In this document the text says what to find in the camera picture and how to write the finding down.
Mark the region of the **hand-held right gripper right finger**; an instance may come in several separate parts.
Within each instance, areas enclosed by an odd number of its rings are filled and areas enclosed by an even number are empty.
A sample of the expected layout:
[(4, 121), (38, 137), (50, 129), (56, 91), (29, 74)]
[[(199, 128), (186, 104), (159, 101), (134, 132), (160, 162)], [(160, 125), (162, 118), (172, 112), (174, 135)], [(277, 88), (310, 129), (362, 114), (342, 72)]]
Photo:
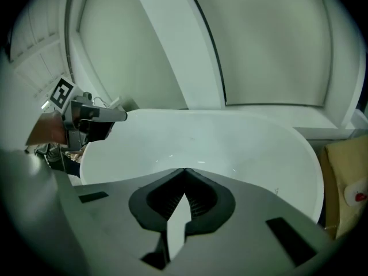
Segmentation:
[(187, 199), (204, 209), (186, 225), (174, 276), (311, 275), (323, 264), (332, 240), (276, 194), (209, 172), (186, 175)]

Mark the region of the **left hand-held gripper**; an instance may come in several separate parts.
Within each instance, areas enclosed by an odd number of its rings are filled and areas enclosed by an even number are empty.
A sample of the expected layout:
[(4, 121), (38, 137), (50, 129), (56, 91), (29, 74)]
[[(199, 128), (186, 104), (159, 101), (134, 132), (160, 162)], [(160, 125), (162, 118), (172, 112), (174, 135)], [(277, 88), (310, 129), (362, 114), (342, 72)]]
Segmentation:
[(65, 151), (79, 151), (88, 142), (105, 140), (113, 125), (128, 117), (120, 110), (94, 106), (91, 93), (66, 78), (59, 79), (48, 101), (61, 115)]

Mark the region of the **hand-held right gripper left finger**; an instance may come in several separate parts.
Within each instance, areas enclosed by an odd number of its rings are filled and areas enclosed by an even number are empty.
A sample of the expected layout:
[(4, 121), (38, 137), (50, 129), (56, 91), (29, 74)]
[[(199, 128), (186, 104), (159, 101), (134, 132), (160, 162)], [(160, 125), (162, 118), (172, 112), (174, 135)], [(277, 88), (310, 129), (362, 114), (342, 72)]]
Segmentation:
[(161, 275), (185, 244), (182, 175), (182, 169), (170, 169), (82, 186), (57, 180), (92, 275)]

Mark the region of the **person's left forearm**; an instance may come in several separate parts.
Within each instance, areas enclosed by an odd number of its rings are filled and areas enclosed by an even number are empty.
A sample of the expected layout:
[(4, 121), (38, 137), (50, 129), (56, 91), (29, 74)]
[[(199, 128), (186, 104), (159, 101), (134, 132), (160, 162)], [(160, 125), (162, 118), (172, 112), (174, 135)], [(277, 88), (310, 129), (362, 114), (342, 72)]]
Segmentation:
[(67, 144), (62, 115), (58, 111), (43, 113), (26, 141), (26, 145), (48, 143)]

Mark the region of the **white oval bathtub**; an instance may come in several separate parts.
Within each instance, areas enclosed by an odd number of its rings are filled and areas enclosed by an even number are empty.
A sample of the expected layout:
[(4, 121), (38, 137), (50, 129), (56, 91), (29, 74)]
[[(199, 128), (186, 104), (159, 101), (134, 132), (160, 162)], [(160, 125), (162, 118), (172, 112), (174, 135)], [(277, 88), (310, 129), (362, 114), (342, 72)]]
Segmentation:
[(193, 168), (263, 187), (318, 221), (324, 199), (317, 156), (294, 128), (224, 110), (139, 109), (83, 153), (83, 184)]

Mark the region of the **plain cardboard box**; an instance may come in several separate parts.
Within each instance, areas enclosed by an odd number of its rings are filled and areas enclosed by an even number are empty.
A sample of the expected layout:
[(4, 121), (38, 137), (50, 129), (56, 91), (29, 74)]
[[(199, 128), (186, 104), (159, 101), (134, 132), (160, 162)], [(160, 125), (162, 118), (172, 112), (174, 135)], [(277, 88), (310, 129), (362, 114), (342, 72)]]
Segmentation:
[(323, 226), (332, 239), (351, 231), (368, 206), (348, 206), (344, 189), (360, 180), (368, 179), (368, 135), (326, 145), (319, 155), (324, 181)]

